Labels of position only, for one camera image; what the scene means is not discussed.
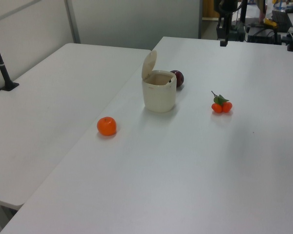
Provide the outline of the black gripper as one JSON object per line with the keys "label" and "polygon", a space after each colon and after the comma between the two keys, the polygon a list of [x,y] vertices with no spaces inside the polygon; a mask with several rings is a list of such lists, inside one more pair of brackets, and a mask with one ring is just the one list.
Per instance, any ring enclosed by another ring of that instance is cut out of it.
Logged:
{"label": "black gripper", "polygon": [[[218,13],[233,13],[237,10],[237,0],[214,0],[214,10]],[[220,46],[226,47],[229,41],[232,14],[220,15],[216,26]]]}

